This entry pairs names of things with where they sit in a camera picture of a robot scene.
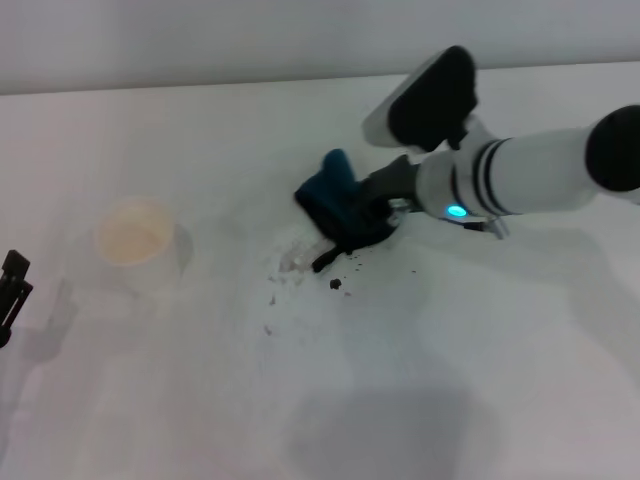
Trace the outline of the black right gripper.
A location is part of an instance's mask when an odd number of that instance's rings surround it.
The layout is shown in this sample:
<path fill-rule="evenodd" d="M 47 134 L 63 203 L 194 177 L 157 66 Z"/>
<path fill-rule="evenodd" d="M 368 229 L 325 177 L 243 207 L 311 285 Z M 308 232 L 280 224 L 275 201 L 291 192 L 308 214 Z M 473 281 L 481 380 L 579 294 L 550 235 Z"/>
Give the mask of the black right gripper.
<path fill-rule="evenodd" d="M 369 224 L 387 224 L 392 216 L 388 200 L 404 199 L 417 204 L 416 184 L 420 166 L 401 155 L 387 166 L 369 174 L 361 183 L 356 201 L 367 204 L 364 217 Z"/>

